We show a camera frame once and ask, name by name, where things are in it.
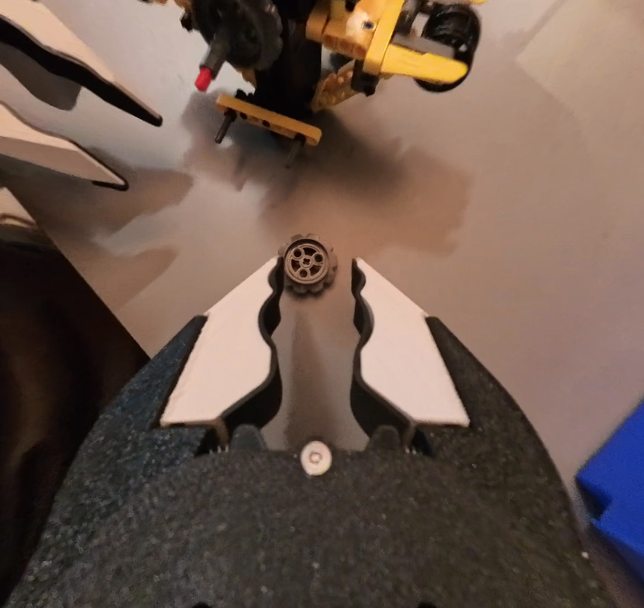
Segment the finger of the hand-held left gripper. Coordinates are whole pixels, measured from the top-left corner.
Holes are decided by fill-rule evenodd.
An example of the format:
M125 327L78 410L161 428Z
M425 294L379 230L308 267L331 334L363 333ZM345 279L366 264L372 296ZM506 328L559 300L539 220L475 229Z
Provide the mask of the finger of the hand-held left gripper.
M1 43L109 105L152 126L162 125L161 115L120 83L100 57L39 0L1 0Z
M1 104L1 177L35 171L117 191L129 189L126 178L76 142L35 127Z

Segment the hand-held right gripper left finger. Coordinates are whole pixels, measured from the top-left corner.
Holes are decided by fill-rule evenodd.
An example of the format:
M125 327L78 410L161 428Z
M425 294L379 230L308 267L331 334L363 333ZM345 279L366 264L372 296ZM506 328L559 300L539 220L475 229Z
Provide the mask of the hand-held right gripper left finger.
M197 317L200 328L160 413L160 426L202 427L219 446L237 427L264 428L283 386L272 338L281 322L283 262L269 259Z

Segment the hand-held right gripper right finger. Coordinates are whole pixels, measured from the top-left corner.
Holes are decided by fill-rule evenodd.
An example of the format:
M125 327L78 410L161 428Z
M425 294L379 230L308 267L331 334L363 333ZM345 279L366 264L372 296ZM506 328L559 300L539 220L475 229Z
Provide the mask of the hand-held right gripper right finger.
M359 339L350 407L363 432L392 427L407 447L425 429L469 428L429 315L362 258L352 260L351 290Z

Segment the yellow brick beam with pins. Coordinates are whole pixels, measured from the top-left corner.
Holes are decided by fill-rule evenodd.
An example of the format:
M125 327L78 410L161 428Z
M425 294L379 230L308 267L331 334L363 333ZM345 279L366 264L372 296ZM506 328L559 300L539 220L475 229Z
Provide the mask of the yellow brick beam with pins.
M240 90L234 96L219 94L215 107L223 114L223 121L214 137L214 142L217 145L222 143L230 126L236 120L241 119L249 125L291 140L292 143L285 162L287 169L293 167L297 156L304 147L318 146L321 141L322 133L319 128L259 107Z

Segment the yellow toy brick vehicle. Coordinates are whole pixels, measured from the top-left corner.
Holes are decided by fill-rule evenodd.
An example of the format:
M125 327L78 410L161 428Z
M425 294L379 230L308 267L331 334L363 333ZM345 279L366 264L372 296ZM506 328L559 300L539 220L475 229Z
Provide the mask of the yellow toy brick vehicle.
M168 0L140 0L164 4ZM304 120L392 76L445 93L471 72L487 0L172 0L208 46L195 82L227 63L254 87L237 97Z

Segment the person's brown clothing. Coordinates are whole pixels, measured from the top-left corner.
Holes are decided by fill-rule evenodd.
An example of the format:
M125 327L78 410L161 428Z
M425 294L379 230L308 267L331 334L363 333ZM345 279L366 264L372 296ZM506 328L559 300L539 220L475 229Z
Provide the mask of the person's brown clothing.
M1 230L1 604L100 411L147 361L58 249Z

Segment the blue plastic bin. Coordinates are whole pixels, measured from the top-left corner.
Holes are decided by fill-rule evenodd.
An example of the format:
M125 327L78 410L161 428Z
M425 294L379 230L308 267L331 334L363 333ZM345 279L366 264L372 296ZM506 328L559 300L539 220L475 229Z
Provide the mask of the blue plastic bin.
M643 402L575 478L595 531L643 581Z

